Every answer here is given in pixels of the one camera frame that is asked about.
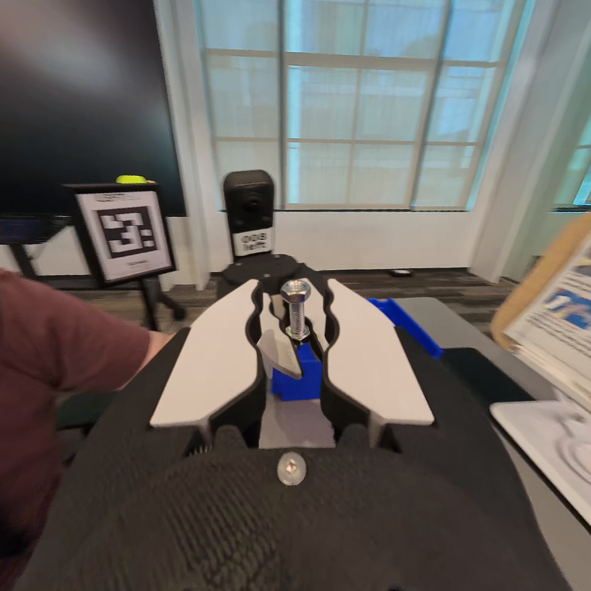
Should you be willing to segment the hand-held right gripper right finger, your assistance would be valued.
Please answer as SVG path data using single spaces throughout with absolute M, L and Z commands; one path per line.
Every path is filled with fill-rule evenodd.
M 361 424 L 428 426 L 430 409 L 394 323 L 376 306 L 330 278 L 320 403 L 336 430 Z

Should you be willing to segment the large black wall screen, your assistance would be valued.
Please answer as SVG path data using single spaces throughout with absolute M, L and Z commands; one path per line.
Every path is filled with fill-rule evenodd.
M 153 1 L 1 1 L 1 213 L 140 175 L 186 209 Z

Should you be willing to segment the silver hex bolt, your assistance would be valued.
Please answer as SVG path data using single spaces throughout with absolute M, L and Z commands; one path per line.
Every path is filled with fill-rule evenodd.
M 288 305 L 290 325 L 306 323 L 304 305 L 311 290 L 311 285 L 302 279 L 292 279 L 282 285 L 280 294 Z

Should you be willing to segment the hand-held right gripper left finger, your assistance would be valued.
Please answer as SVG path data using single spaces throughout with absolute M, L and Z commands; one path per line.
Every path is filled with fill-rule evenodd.
M 193 322 L 150 418 L 151 427 L 213 427 L 215 414 L 255 385 L 262 364 L 247 328 L 259 320 L 259 287 L 257 279 L 248 280 Z

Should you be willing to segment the black framed marker sign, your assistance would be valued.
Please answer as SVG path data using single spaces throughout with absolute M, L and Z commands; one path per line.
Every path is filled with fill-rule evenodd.
M 85 261 L 101 289 L 135 284 L 148 329 L 159 331 L 157 306 L 173 319 L 185 309 L 163 292 L 160 277 L 178 270 L 157 183 L 62 184 Z

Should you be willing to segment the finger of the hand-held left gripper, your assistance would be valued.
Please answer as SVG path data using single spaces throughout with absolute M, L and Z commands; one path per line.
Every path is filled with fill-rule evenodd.
M 280 295 L 262 296 L 262 311 L 259 315 L 261 337 L 258 348 L 262 354 L 263 366 L 268 378 L 277 370 L 295 380 L 303 377 L 296 347 L 285 332 L 289 314 Z
M 311 340 L 317 346 L 320 354 L 324 354 L 328 348 L 328 342 L 326 339 L 326 319 L 308 319 L 308 327 L 311 331 Z

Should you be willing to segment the blue plastic bin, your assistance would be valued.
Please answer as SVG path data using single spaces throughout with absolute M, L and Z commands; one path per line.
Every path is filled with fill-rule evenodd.
M 396 326 L 403 328 L 434 359 L 439 360 L 443 348 L 394 299 L 368 299 Z M 287 370 L 272 370 L 271 391 L 283 401 L 316 400 L 320 398 L 322 362 L 309 342 L 297 347 L 297 360 L 303 368 L 301 378 L 293 378 Z

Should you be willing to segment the large window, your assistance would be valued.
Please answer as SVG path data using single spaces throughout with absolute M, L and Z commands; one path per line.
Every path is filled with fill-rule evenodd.
M 470 211 L 530 1 L 196 1 L 220 181 L 278 210 Z

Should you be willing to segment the person's left forearm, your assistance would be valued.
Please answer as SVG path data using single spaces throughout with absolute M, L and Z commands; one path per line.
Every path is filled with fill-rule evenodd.
M 161 332 L 155 332 L 155 331 L 150 331 L 150 343 L 149 343 L 149 347 L 147 349 L 146 355 L 144 356 L 143 361 L 141 362 L 141 364 L 138 366 L 137 370 L 134 372 L 134 374 L 129 378 L 129 380 L 127 380 L 126 382 L 124 382 L 121 386 L 119 386 L 118 388 L 116 388 L 115 391 L 122 391 L 124 388 L 126 388 L 130 382 L 132 382 L 135 377 L 141 373 L 141 371 L 150 364 L 150 362 L 152 361 L 153 358 L 155 358 L 160 351 L 162 351 L 166 345 L 176 336 L 176 333 L 172 333 L 172 334 L 165 334 L 165 333 L 161 333 Z

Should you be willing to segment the wooden document stand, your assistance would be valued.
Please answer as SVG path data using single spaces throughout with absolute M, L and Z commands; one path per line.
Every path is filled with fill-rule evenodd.
M 587 238 L 590 238 L 590 213 L 562 230 L 493 318 L 491 331 L 495 342 L 516 358 L 508 338 L 502 334 L 503 329 L 549 284 Z M 551 382 L 550 385 L 554 399 L 493 404 L 492 417 L 589 526 L 590 410 L 565 396 Z

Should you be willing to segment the black desk mat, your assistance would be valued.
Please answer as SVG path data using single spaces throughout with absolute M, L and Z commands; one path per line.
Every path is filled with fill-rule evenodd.
M 447 348 L 441 363 L 472 392 L 480 406 L 489 411 L 493 404 L 523 403 L 535 399 L 498 366 L 474 348 Z

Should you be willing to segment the printed paper sheet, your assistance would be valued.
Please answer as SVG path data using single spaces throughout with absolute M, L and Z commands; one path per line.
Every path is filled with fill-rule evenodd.
M 502 334 L 521 361 L 590 410 L 590 238 Z

